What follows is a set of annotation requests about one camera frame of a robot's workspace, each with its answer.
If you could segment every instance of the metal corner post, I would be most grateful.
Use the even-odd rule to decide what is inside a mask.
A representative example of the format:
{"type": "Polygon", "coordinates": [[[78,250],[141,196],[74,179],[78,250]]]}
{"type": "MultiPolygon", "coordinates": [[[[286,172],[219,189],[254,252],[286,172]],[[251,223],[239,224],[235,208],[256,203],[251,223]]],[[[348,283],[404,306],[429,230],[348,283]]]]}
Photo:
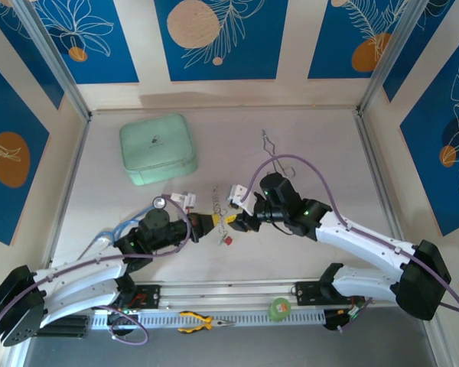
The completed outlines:
{"type": "Polygon", "coordinates": [[[31,36],[32,41],[50,67],[53,75],[70,98],[73,107],[85,123],[88,123],[90,120],[90,112],[86,103],[80,95],[77,84],[54,45],[51,36],[47,32],[39,15],[37,15],[37,12],[34,10],[32,2],[28,0],[11,0],[11,3],[14,6],[15,13],[19,20],[24,25],[25,30],[31,36]]]}
{"type": "Polygon", "coordinates": [[[404,0],[409,1],[405,12],[398,21],[396,29],[392,33],[391,40],[384,50],[373,75],[370,77],[369,85],[360,99],[358,112],[360,115],[369,107],[377,92],[383,87],[389,72],[394,66],[401,53],[406,41],[416,26],[417,21],[422,16],[429,0],[404,0]]]}

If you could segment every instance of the pliers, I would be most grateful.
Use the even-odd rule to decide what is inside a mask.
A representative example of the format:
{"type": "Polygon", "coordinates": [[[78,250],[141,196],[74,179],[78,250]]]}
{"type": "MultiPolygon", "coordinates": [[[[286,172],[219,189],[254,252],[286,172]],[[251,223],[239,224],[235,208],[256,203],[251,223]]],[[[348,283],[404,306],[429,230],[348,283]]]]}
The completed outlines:
{"type": "Polygon", "coordinates": [[[186,317],[195,317],[198,320],[203,321],[204,323],[202,325],[198,325],[196,327],[193,327],[191,329],[186,329],[186,328],[179,328],[178,331],[180,331],[183,334],[192,334],[195,333],[196,331],[201,331],[201,330],[211,330],[213,327],[218,327],[218,326],[233,326],[235,323],[232,321],[228,320],[215,320],[212,316],[202,316],[198,313],[192,312],[192,311],[182,311],[179,313],[180,316],[186,316],[186,317]]]}

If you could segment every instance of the beige circle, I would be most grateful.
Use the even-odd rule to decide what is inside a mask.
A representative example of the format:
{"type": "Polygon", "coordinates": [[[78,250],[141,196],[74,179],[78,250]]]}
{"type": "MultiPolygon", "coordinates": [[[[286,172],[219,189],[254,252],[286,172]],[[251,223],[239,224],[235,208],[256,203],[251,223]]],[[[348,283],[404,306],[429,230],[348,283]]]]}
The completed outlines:
{"type": "Polygon", "coordinates": [[[183,0],[167,18],[168,33],[180,47],[200,48],[220,34],[220,22],[209,5],[200,0],[183,0]]]}
{"type": "Polygon", "coordinates": [[[335,8],[339,8],[340,6],[344,6],[349,0],[331,0],[331,4],[335,8]]]}
{"type": "Polygon", "coordinates": [[[213,58],[213,64],[216,65],[217,67],[219,65],[223,65],[223,59],[221,57],[214,57],[213,58]]]}
{"type": "Polygon", "coordinates": [[[0,0],[0,3],[5,5],[8,8],[11,8],[13,6],[12,0],[0,0]]]}

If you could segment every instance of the green tape roll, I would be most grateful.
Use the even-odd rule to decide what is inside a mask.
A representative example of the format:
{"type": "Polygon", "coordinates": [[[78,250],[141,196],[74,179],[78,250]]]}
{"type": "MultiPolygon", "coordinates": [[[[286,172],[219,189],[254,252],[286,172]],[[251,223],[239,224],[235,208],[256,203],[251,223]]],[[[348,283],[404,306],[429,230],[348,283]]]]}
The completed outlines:
{"type": "Polygon", "coordinates": [[[269,307],[270,320],[278,323],[291,313],[291,304],[285,298],[275,299],[269,307]]]}

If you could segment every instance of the mint green case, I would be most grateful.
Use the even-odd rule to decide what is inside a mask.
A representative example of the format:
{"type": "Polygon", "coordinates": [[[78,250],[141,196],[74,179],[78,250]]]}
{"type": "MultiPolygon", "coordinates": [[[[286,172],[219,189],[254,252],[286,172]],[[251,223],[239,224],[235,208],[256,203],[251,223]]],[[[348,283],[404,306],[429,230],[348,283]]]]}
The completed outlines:
{"type": "Polygon", "coordinates": [[[191,174],[197,157],[182,115],[166,115],[121,128],[122,160],[134,185],[146,185],[191,174]]]}

